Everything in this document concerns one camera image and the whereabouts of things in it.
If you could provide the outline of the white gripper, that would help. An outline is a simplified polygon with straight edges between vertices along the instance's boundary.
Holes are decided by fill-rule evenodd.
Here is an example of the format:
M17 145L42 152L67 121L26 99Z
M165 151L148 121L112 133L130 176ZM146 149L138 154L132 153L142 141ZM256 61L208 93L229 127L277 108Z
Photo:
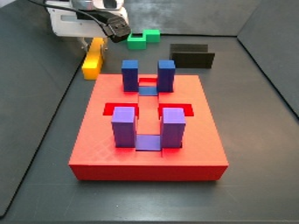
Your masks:
M53 33L78 37L85 53L89 51L85 38L102 38L100 55L104 62L108 38L125 39L129 35L124 0L45 0L45 4Z

